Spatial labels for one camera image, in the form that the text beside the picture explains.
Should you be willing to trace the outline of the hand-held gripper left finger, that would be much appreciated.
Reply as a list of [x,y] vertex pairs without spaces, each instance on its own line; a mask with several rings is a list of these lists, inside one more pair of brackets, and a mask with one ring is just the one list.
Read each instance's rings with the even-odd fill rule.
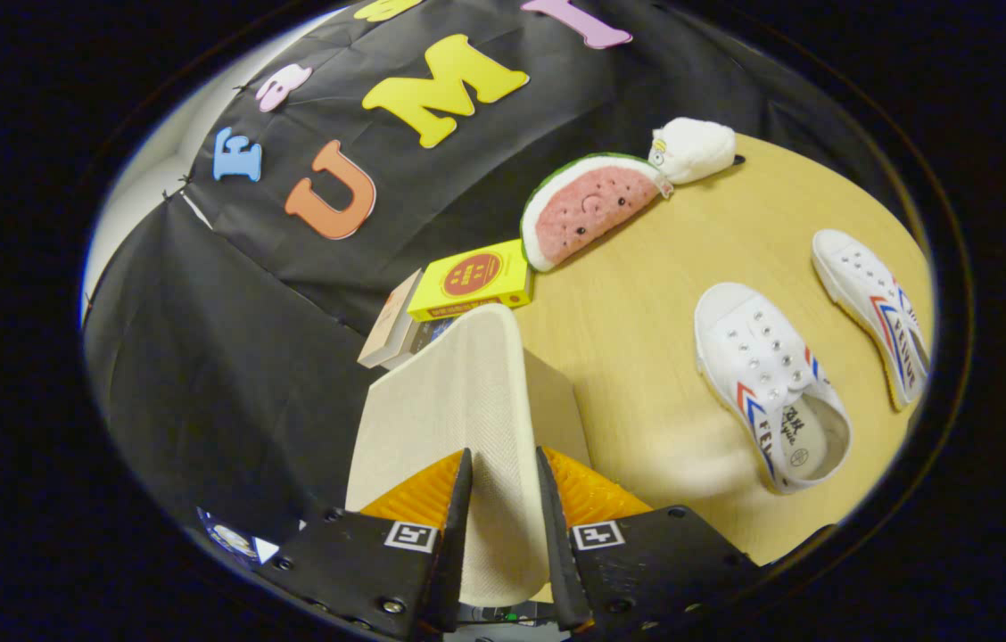
[[437,525],[328,506],[255,569],[317,621],[360,638],[442,638],[457,629],[472,452],[441,459]]

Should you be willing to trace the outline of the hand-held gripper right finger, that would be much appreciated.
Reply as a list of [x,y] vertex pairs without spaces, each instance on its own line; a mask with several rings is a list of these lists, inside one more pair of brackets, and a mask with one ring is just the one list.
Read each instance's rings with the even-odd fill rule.
[[549,451],[536,450],[557,626],[571,638],[678,638],[731,608],[763,570],[674,505],[571,521]]

